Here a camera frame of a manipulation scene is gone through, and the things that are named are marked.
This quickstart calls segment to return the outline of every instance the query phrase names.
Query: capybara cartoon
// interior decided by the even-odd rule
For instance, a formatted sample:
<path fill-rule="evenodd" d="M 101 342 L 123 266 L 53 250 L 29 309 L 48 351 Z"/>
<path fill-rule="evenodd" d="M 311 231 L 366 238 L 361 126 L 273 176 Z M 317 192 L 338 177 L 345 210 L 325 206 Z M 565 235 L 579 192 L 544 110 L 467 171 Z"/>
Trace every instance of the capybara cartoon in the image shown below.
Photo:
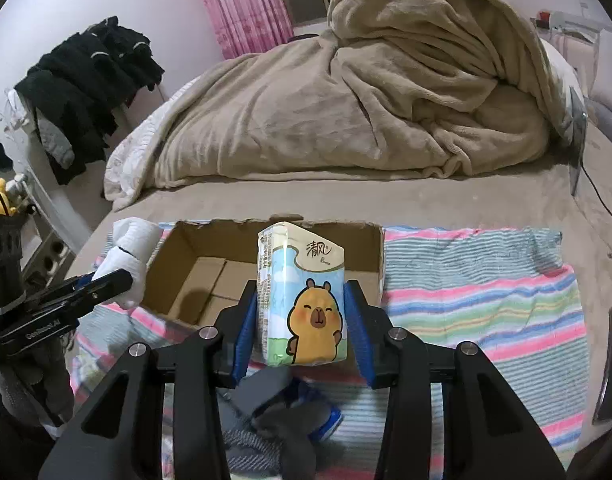
<path fill-rule="evenodd" d="M 321 364 L 337 357 L 337 345 L 342 338 L 343 320 L 337 300 L 330 292 L 330 283 L 315 285 L 308 278 L 295 298 L 288 314 L 288 329 L 293 337 L 286 352 L 293 364 Z"/>

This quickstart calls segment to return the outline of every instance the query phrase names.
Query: tissue pack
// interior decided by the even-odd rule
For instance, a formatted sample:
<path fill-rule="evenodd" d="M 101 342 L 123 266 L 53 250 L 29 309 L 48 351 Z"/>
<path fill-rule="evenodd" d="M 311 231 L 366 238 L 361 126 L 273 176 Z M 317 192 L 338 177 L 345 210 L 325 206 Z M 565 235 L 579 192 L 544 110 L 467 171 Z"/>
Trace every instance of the tissue pack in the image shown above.
<path fill-rule="evenodd" d="M 289 222 L 259 234 L 258 338 L 270 366 L 346 359 L 343 248 Z"/>

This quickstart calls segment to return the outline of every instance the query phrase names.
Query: beige blanket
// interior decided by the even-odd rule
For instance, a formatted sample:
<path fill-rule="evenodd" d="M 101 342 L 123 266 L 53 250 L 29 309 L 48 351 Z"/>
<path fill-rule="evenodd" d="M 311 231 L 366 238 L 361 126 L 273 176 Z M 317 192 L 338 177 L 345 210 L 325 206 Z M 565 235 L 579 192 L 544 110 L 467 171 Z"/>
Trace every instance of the beige blanket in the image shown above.
<path fill-rule="evenodd" d="M 503 0 L 331 0 L 328 21 L 221 63 L 127 138 L 107 170 L 115 209 L 208 175 L 483 173 L 541 156 L 563 121 L 542 45 Z"/>

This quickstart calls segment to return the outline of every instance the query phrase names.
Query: striped towel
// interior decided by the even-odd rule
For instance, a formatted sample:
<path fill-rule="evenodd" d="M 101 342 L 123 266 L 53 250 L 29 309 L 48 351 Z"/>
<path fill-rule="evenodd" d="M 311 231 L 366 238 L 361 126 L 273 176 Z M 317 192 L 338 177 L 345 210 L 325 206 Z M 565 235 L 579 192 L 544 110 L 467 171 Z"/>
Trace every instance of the striped towel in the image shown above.
<path fill-rule="evenodd" d="M 165 238 L 172 224 L 162 227 Z M 548 229 L 387 228 L 383 307 L 395 326 L 428 343 L 454 348 L 471 340 L 481 346 L 567 467 L 581 433 L 588 347 L 576 278 L 561 261 L 560 244 L 561 234 Z M 133 342 L 162 346 L 186 335 L 186 329 L 139 307 L 97 306 L 78 330 L 80 355 L 71 376 L 77 402 Z M 321 478 L 372 478 L 388 390 L 369 390 L 356 376 L 333 376 L 327 367 L 310 368 L 304 378 L 344 415 L 321 453 L 327 466 Z M 172 478 L 171 394 L 169 388 L 164 400 L 164 478 Z M 439 479 L 443 407 L 438 384 L 433 384 L 432 400 L 431 478 Z"/>

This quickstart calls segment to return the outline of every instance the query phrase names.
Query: pillow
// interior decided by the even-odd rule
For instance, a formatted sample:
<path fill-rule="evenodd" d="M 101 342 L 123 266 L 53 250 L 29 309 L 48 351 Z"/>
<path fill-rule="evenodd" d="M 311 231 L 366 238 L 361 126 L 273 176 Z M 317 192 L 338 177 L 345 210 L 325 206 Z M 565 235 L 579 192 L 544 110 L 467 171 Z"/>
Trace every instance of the pillow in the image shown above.
<path fill-rule="evenodd" d="M 567 34 L 552 33 L 547 41 L 564 56 L 564 59 L 575 70 L 583 95 L 588 97 L 588 89 L 592 87 L 594 81 L 594 43 L 588 43 Z"/>
<path fill-rule="evenodd" d="M 563 95 L 566 98 L 566 116 L 561 124 L 560 134 L 564 137 L 564 140 L 569 144 L 572 142 L 572 96 L 570 95 L 570 88 L 577 94 L 580 102 L 584 102 L 582 88 L 579 85 L 576 73 L 570 64 L 564 59 L 559 51 L 552 46 L 548 41 L 541 39 L 541 43 L 544 46 L 548 61 L 550 61 L 550 70 L 553 75 L 557 86 L 561 88 Z"/>
<path fill-rule="evenodd" d="M 590 98 L 612 111 L 612 32 L 601 31 L 595 53 L 596 75 Z"/>

